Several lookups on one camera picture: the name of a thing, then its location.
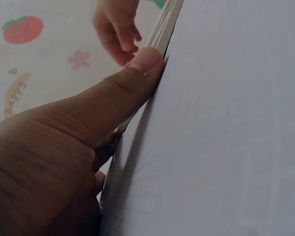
adult hand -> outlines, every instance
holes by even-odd
[[[134,24],[139,0],[98,0],[93,25],[106,51],[121,66],[130,61],[142,37]]]
[[[163,59],[143,48],[121,72],[0,123],[0,235],[94,235],[114,130],[154,91]]]

strawberry print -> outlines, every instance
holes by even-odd
[[[43,22],[35,16],[23,16],[10,20],[2,27],[3,37],[8,43],[28,43],[36,39],[43,30]]]

pink flower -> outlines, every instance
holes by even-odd
[[[78,70],[81,66],[90,67],[90,64],[86,62],[89,59],[89,53],[83,53],[80,50],[76,50],[73,57],[69,57],[67,62],[73,64],[72,70]]]

